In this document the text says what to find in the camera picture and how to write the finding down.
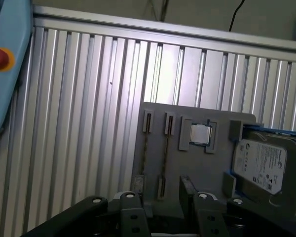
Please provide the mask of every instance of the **white wall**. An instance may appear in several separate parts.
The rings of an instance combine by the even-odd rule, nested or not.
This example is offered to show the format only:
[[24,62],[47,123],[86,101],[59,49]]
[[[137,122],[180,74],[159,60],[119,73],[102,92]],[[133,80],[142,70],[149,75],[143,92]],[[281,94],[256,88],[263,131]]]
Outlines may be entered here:
[[[155,20],[150,0],[33,0],[34,4]],[[162,0],[152,0],[158,17]],[[166,22],[228,31],[241,0],[170,0]],[[296,0],[246,0],[232,31],[296,40]]]
[[150,0],[33,0],[33,4],[113,16],[155,20]]
[[[170,0],[166,21],[228,31],[241,0]],[[296,0],[246,0],[233,32],[296,40]]]

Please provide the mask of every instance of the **white label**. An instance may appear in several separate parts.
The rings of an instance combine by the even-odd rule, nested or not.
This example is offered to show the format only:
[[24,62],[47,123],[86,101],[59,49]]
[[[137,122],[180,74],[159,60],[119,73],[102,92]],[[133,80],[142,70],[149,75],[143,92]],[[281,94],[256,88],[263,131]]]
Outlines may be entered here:
[[233,172],[276,194],[282,189],[286,156],[283,148],[241,140],[236,146]]

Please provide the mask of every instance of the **blue robot controller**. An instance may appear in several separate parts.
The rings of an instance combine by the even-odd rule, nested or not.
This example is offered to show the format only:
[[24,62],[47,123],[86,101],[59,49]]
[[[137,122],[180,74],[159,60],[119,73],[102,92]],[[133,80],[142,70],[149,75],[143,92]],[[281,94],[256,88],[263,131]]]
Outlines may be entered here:
[[30,0],[0,0],[0,129],[32,31]]

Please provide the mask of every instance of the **hard drive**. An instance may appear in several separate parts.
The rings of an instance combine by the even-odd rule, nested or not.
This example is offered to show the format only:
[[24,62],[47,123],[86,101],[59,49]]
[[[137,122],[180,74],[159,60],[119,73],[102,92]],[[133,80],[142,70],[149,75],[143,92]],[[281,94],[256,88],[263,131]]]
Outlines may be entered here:
[[240,195],[296,221],[296,136],[244,128],[232,173]]

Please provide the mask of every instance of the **aluminum wall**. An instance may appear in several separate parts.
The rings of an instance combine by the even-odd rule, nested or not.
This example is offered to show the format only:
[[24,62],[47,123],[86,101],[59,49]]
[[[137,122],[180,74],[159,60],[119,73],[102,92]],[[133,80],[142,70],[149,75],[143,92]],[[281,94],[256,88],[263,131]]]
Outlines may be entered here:
[[129,189],[142,101],[296,130],[296,50],[48,16],[35,25],[0,135],[0,236]]

